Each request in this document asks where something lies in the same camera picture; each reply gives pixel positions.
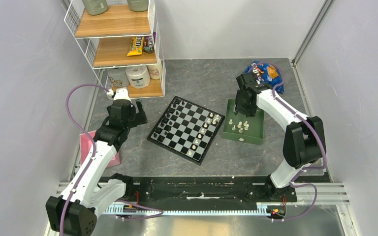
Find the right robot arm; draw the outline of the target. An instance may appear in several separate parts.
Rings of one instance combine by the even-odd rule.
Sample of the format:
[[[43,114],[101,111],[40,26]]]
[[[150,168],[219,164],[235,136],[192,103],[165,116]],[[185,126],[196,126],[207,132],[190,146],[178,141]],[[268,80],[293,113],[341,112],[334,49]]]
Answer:
[[[313,169],[314,162],[322,159],[320,169],[326,168],[323,121],[318,116],[307,116],[284,101],[276,92],[276,88],[282,86],[282,83],[275,86],[259,83],[251,73],[241,74],[236,81],[239,89],[234,112],[254,117],[256,110],[261,109],[285,131],[284,160],[268,176],[264,188],[265,197],[270,201],[277,201],[284,195],[284,189],[292,187],[302,172]]]

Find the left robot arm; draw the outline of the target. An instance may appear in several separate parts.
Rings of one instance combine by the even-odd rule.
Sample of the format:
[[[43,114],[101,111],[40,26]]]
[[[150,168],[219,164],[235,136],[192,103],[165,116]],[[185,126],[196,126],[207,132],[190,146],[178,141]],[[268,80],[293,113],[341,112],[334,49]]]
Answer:
[[[89,236],[97,219],[117,199],[133,198],[132,177],[112,175],[105,186],[95,191],[113,157],[127,140],[131,128],[147,123],[141,101],[133,104],[126,88],[107,90],[113,103],[107,107],[108,117],[90,138],[92,146],[73,180],[58,197],[51,196],[46,211],[53,231],[61,236]]]

